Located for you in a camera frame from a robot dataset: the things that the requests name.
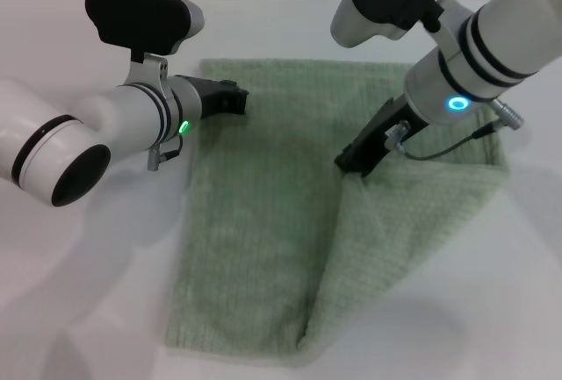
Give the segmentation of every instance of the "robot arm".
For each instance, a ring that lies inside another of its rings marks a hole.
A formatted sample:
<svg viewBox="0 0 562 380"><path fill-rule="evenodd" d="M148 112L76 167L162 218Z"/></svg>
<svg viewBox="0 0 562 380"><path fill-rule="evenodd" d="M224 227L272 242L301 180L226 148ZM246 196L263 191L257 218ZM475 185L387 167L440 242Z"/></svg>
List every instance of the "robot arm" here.
<svg viewBox="0 0 562 380"><path fill-rule="evenodd" d="M0 81L0 177L52 206L82 197L110 161L148 150L148 170L179 155L182 134L219 112L244 114L248 92L235 82L168 77L163 55L204 25L187 0L86 0L103 42L131 49L129 74L105 93L61 114L32 90ZM160 145L179 138L177 150Z"/></svg>
<svg viewBox="0 0 562 380"><path fill-rule="evenodd" d="M455 123L482 106L499 118L484 133L519 128L522 119L498 97L562 55L562 0L492 0L476 13L456 0L342 0L331 32L354 47L377 34L397 40L417 21L437 47L409 70L403 95L336 158L346 172L366 176L427 125Z"/></svg>

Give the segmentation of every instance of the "green towel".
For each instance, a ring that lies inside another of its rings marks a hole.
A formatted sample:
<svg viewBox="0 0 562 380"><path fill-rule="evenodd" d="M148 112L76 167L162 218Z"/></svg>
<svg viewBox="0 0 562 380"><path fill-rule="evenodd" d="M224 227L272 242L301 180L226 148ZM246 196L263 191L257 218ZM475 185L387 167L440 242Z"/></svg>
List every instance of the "green towel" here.
<svg viewBox="0 0 562 380"><path fill-rule="evenodd" d="M200 123L191 224L167 345L221 355L309 349L427 259L507 174L496 135L435 161L389 154L369 177L334 158L402 90L408 65L202 63L250 92L247 115ZM489 121L429 127L407 142L438 152Z"/></svg>

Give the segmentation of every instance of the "table surface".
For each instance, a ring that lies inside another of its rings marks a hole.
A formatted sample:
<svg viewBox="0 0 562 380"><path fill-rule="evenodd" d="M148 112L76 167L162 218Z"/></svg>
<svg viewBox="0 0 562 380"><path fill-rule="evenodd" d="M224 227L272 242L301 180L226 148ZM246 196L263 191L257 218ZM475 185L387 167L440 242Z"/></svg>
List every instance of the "table surface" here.
<svg viewBox="0 0 562 380"><path fill-rule="evenodd" d="M329 34L339 0L191 1L206 25L169 58L174 73L196 75L204 58L415 62L433 47L416 26L399 42L341 48ZM3 0L0 34L0 75L61 108L126 77L128 52L99 41L83 0ZM161 345L185 232L189 153L157 173L134 156L62 209L0 182L0 378L559 379L561 72L557 61L504 96L527 121L502 133L506 187L324 349L290 361Z"/></svg>

